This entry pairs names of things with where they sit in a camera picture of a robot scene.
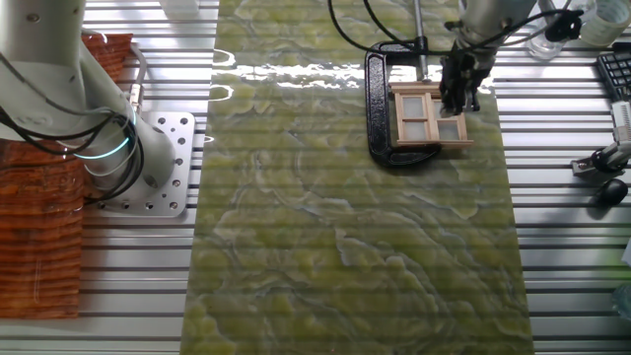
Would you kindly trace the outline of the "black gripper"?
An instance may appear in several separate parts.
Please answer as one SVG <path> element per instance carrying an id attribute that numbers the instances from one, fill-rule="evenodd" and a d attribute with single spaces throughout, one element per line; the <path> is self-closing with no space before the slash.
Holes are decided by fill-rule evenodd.
<path id="1" fill-rule="evenodd" d="M 442 56 L 440 92 L 444 110 L 452 115 L 460 115 L 464 106 L 466 111 L 480 111 L 478 88 L 490 75 L 495 61 L 496 51 L 486 49 L 452 51 Z"/>

